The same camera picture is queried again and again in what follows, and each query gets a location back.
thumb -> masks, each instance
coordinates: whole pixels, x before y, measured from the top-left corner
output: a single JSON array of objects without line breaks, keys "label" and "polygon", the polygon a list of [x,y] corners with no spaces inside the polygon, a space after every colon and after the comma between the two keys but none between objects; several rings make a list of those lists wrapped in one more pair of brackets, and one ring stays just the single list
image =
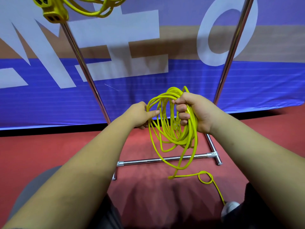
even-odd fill
[{"label": "thumb", "polygon": [[175,100],[175,104],[195,104],[197,95],[189,92],[184,92],[178,99]]},{"label": "thumb", "polygon": [[147,112],[147,117],[148,117],[148,119],[150,119],[150,118],[156,117],[159,114],[160,114],[160,110],[154,110],[154,111]]}]

brown stripe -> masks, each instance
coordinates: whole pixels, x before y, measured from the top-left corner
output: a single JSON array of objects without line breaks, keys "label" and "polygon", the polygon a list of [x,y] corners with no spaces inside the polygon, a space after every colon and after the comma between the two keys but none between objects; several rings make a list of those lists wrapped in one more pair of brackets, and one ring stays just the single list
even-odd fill
[{"label": "brown stripe", "polygon": [[[42,27],[42,31],[60,58],[74,58],[70,45],[60,29],[59,38]],[[160,38],[130,42],[132,57],[168,54],[169,59],[199,59],[196,39],[199,26],[161,26]],[[209,47],[215,53],[228,50],[235,26],[213,26]],[[37,58],[18,34],[29,58]],[[305,26],[257,26],[238,61],[305,62]],[[81,49],[85,58],[110,58],[107,46]],[[0,59],[20,58],[0,39]]]}]

red floor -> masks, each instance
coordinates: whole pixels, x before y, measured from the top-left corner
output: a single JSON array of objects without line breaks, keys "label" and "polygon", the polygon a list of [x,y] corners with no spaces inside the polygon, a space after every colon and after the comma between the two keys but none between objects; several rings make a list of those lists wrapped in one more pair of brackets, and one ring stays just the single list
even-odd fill
[{"label": "red floor", "polygon": [[[305,156],[305,105],[277,110],[282,115],[244,120],[248,126],[272,141]],[[0,227],[6,222],[14,201],[22,189],[47,169],[64,164],[98,132],[34,135],[0,138]],[[208,152],[200,135],[198,153]],[[223,165],[212,158],[194,160],[180,174],[206,170],[226,201],[242,202],[247,179],[217,142]],[[174,150],[165,156],[178,156]],[[155,158],[148,131],[134,129],[124,146],[120,160]],[[118,177],[109,195],[119,209],[127,228],[202,228],[215,225],[222,203],[213,185],[200,183],[197,177],[168,180],[173,169],[163,163],[118,168]]]}]

person's right hand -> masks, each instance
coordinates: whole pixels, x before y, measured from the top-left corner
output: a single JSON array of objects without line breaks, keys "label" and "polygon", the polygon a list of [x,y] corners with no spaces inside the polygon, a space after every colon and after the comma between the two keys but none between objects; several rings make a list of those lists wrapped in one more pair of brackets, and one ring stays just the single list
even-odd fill
[{"label": "person's right hand", "polygon": [[186,104],[192,107],[198,118],[197,131],[202,133],[212,134],[212,129],[217,126],[220,117],[225,114],[208,99],[189,92],[184,92],[180,98],[172,100],[172,102],[177,104],[178,117],[182,126],[185,126],[190,118],[190,115],[185,112]]}]

yellow cord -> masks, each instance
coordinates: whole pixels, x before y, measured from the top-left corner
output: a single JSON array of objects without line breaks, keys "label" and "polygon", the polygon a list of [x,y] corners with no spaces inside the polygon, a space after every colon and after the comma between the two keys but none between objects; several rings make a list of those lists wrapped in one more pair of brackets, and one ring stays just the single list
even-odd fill
[{"label": "yellow cord", "polygon": [[85,15],[87,17],[98,17],[98,18],[105,18],[111,12],[113,11],[114,7],[120,6],[124,1],[126,0],[80,0],[83,2],[91,2],[91,3],[97,3],[101,4],[102,7],[99,11],[90,12],[83,7],[81,7],[79,4],[77,4],[74,0],[62,0],[63,3],[65,3],[69,8],[74,10],[75,12]]},{"label": "yellow cord", "polygon": [[[221,192],[220,192],[218,186],[216,185],[216,183],[213,179],[213,176],[210,173],[208,173],[206,171],[200,171],[199,173],[194,173],[194,174],[189,174],[189,175],[177,175],[178,170],[186,169],[190,165],[190,163],[192,162],[192,160],[196,154],[197,145],[198,145],[198,136],[197,136],[198,119],[197,119],[196,115],[194,114],[192,107],[187,105],[186,112],[189,113],[190,119],[188,120],[188,124],[184,127],[183,131],[181,131],[180,119],[178,118],[178,115],[176,118],[174,117],[174,104],[172,103],[172,100],[176,100],[177,98],[179,98],[184,91],[189,92],[189,90],[185,86],[183,87],[182,91],[179,88],[172,87],[172,88],[169,88],[166,93],[162,93],[161,95],[158,95],[157,97],[152,98],[148,102],[146,111],[150,111],[150,109],[155,104],[158,104],[157,109],[160,110],[160,121],[161,121],[161,126],[162,126],[162,128],[161,128],[160,124],[159,124],[159,116],[157,116],[157,123],[155,123],[152,119],[149,119],[148,128],[149,128],[150,138],[152,140],[152,145],[153,145],[156,153],[158,154],[159,158],[161,158],[161,160],[163,162],[165,162],[167,165],[176,169],[173,176],[168,177],[169,179],[173,179],[175,177],[190,177],[190,176],[197,175],[199,181],[201,181],[202,183],[204,183],[204,184],[213,183],[215,185],[223,204],[225,204],[224,199],[221,195]],[[170,103],[170,124],[169,124],[169,120],[167,119],[167,116],[166,116],[166,105],[168,102]],[[159,134],[157,134],[153,124],[155,125],[156,129],[159,131]],[[161,156],[161,154],[158,152],[158,150],[155,146],[154,140],[153,140],[151,129],[153,129],[156,137],[160,141],[160,148],[161,148],[162,152],[165,152],[165,153],[169,152],[169,151],[173,150],[174,148],[176,148],[178,145],[180,145],[181,147],[184,148],[177,166],[165,161],[164,158]],[[167,139],[167,141],[163,141],[162,136],[164,136]],[[173,143],[174,145],[170,149],[164,150],[163,146],[162,146],[163,143]],[[193,148],[191,158],[189,159],[188,163],[185,166],[181,167],[180,165],[182,162],[182,158],[185,155],[186,150],[188,148]],[[211,178],[211,181],[204,182],[201,180],[200,174],[204,174],[204,173],[207,174]]]}]

